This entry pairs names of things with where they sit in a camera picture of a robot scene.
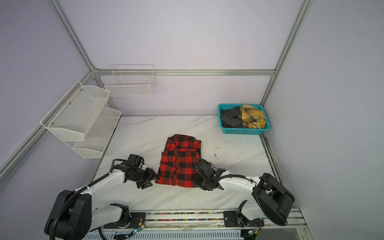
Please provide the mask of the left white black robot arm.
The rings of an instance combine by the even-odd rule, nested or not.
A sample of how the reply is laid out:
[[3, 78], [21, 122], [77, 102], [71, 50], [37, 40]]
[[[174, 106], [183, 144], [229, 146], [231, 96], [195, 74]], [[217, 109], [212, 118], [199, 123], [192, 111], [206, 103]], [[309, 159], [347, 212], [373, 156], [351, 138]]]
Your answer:
[[153, 169], [145, 167], [145, 160], [141, 156], [131, 154], [127, 160], [114, 159], [106, 174], [84, 187], [58, 194], [44, 233], [51, 240], [81, 240], [88, 232], [100, 231], [106, 225], [124, 229], [139, 224], [144, 218], [135, 220], [127, 205], [111, 203], [96, 208], [95, 204], [127, 181], [136, 183], [138, 189], [144, 190], [153, 186], [152, 182], [159, 178]]

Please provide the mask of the red black plaid shirt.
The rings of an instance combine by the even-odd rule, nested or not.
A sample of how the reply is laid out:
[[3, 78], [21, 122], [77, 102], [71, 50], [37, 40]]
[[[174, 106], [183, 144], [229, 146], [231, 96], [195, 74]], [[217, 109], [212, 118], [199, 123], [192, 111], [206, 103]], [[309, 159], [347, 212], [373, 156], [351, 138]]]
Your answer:
[[194, 188], [195, 161], [201, 158], [202, 142], [186, 135], [169, 137], [162, 152], [157, 184]]

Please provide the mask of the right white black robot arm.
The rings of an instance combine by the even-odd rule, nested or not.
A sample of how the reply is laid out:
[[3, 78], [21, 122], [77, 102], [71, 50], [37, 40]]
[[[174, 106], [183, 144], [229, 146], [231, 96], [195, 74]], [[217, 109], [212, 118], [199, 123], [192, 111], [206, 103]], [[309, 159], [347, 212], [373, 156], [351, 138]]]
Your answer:
[[271, 174], [264, 173], [260, 177], [237, 175], [217, 169], [204, 159], [195, 161], [195, 169], [198, 176], [194, 185], [204, 191], [229, 190], [253, 197], [252, 202], [243, 200], [235, 211], [224, 213], [226, 226], [262, 227], [264, 218], [278, 226], [288, 224], [295, 197]]

